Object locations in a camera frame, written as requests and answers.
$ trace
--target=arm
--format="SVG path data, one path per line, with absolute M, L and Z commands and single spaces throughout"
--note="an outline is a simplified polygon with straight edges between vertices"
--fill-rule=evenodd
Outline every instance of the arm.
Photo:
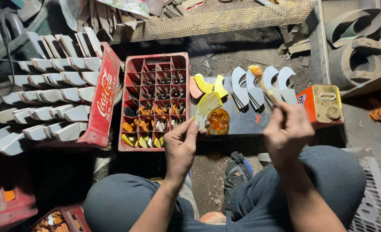
M 198 128 L 199 122 L 190 118 L 163 136 L 166 177 L 130 231 L 167 231 L 179 190 L 193 164 Z
M 307 114 L 301 105 L 280 102 L 286 113 L 275 108 L 264 130 L 265 144 L 284 188 L 292 225 L 297 232 L 346 232 L 311 182 L 298 156 L 314 135 Z

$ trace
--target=right hand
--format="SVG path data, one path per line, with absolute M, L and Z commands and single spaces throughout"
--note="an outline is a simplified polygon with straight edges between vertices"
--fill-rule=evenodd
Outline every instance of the right hand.
M 302 148 L 315 134 L 302 105 L 279 102 L 279 106 L 264 129 L 265 146 L 277 170 L 296 163 Z M 286 113 L 286 122 L 281 110 Z

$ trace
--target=person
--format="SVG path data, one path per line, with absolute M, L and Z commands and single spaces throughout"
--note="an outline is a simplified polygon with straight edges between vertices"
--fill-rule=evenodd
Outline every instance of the person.
M 90 229 L 93 232 L 349 229 L 366 186 L 363 168 L 356 158 L 335 147 L 303 150 L 314 130 L 302 106 L 284 102 L 273 109 L 264 130 L 273 165 L 251 177 L 243 156 L 234 153 L 226 171 L 225 189 L 231 192 L 225 192 L 222 208 L 226 224 L 195 220 L 192 205 L 178 197 L 178 193 L 193 164 L 198 127 L 199 122 L 190 118 L 164 136 L 167 170 L 161 185 L 128 174 L 111 175 L 93 185 L 84 203 Z

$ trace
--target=hand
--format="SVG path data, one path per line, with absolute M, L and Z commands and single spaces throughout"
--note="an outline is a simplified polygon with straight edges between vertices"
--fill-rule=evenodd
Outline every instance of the hand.
M 181 185 L 185 180 L 195 157 L 198 128 L 199 122 L 194 122 L 192 117 L 163 136 L 167 163 L 165 181 Z
M 286 113 L 286 122 L 281 109 L 274 108 L 269 125 L 264 130 L 265 145 L 277 171 L 297 163 L 302 148 L 315 134 L 302 105 L 286 102 L 279 102 L 279 105 Z

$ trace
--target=paintbrush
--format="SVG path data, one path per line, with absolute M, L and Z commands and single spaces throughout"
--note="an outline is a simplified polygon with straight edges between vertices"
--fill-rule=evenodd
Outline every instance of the paintbrush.
M 255 77 L 258 78 L 258 83 L 260 84 L 262 88 L 262 92 L 264 93 L 268 102 L 271 104 L 271 108 L 273 108 L 274 106 L 278 107 L 278 101 L 275 98 L 273 91 L 270 89 L 267 89 L 261 81 L 262 75 L 264 74 L 264 69 L 262 68 L 262 66 L 260 66 L 259 64 L 253 64 L 253 65 L 250 65 L 248 68 L 255 75 Z

